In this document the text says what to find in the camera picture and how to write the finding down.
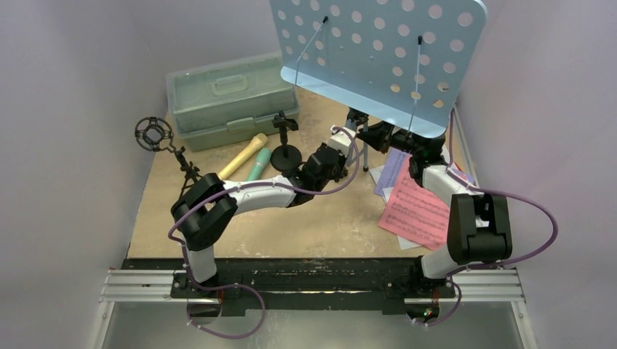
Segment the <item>lavender sheet music page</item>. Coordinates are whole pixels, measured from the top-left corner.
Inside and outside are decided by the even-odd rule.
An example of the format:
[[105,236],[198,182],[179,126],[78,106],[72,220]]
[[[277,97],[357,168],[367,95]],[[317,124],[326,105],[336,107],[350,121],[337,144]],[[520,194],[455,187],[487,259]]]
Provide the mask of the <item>lavender sheet music page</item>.
[[400,169],[404,164],[408,164],[409,157],[409,153],[392,148],[384,165],[369,170],[375,182],[375,189],[373,191],[375,195],[383,196],[384,188],[393,188],[395,186]]

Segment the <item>black round-base microphone stand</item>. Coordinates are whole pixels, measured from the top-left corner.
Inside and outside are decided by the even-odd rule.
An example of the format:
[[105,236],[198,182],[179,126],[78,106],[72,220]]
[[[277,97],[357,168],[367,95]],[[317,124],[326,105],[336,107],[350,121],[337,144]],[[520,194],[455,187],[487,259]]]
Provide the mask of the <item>black round-base microphone stand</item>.
[[270,163],[272,167],[280,172],[289,172],[296,169],[302,163],[302,154],[297,147],[289,144],[287,133],[299,130],[297,121],[288,118],[284,111],[280,111],[272,120],[272,124],[279,130],[281,143],[271,152]]

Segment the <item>mint green microphone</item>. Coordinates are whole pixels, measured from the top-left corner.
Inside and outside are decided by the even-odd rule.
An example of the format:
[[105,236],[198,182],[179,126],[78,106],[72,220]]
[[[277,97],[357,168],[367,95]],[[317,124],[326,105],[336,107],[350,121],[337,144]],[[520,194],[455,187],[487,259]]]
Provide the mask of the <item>mint green microphone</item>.
[[247,177],[247,181],[259,180],[265,168],[270,164],[271,150],[262,148],[255,158],[255,163]]

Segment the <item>light blue music stand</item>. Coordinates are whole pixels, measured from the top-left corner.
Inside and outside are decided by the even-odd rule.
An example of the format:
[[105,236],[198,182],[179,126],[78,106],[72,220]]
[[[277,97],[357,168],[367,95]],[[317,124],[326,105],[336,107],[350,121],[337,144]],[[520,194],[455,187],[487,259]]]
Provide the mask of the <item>light blue music stand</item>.
[[482,1],[272,1],[281,77],[425,138],[442,135],[485,28]]

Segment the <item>cream yellow microphone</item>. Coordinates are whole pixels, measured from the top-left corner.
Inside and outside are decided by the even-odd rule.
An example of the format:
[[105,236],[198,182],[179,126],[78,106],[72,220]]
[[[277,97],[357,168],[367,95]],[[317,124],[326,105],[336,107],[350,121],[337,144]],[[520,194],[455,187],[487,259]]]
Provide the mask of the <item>cream yellow microphone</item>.
[[243,164],[245,164],[255,153],[261,151],[268,142],[268,137],[259,133],[254,136],[250,143],[240,151],[227,165],[225,165],[218,173],[222,180],[227,180],[235,173]]

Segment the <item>black tripod microphone stand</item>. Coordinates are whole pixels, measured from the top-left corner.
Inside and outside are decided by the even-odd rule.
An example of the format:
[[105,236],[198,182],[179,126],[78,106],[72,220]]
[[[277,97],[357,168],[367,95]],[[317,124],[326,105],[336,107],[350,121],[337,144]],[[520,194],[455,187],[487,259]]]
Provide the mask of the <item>black tripod microphone stand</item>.
[[174,132],[172,126],[165,119],[146,117],[139,120],[135,125],[134,136],[142,149],[153,153],[166,151],[175,157],[184,176],[179,197],[183,196],[202,178],[199,168],[192,161],[186,159],[184,155],[186,148],[174,146]]

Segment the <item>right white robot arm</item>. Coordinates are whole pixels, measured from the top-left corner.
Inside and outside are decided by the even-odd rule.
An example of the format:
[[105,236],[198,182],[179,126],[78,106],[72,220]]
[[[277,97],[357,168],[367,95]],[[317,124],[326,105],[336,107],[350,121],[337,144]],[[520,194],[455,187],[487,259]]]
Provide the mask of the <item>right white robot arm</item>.
[[473,263],[504,261],[513,243],[505,196],[481,193],[455,176],[443,153],[445,136],[426,138],[385,121],[359,132],[359,139],[385,153],[390,148],[410,154],[409,176],[435,194],[449,210],[446,244],[420,259],[421,269],[408,279],[410,290],[425,296],[437,279],[451,276]]

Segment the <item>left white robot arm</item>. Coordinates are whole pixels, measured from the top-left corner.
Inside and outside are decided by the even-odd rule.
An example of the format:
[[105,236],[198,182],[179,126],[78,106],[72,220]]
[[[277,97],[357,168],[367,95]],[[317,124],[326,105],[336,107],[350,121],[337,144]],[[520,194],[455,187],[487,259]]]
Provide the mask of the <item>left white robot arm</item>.
[[355,143],[321,144],[307,161],[265,179],[244,182],[224,181],[214,173],[199,178],[172,205],[172,232],[183,250],[191,274],[189,289],[198,297],[209,297],[217,287],[218,272],[214,245],[230,221],[247,212],[270,208],[291,208],[329,194],[326,186],[340,180],[350,155],[357,155]]

